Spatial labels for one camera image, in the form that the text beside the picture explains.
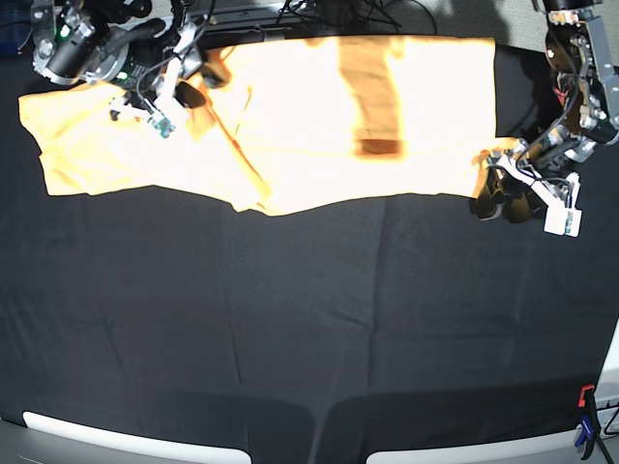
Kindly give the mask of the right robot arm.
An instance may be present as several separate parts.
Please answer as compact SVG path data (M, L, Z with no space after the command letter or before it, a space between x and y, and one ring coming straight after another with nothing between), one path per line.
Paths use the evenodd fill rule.
M226 76L204 48L211 17L193 16L188 1L172 18L151 17L149 1L36 1L31 7L34 70L51 82L105 82L123 90L111 119L127 114L169 122L179 82L200 74L209 88Z

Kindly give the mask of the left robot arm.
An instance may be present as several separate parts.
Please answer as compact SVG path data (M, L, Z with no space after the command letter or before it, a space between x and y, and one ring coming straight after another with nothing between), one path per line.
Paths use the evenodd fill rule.
M576 236L576 171L600 145L618 141L618 72L592 1L536 1L545 16L545 57L561 114L533 141L492 150L486 183L471 210L480 220L524 222L545 213L545 231Z

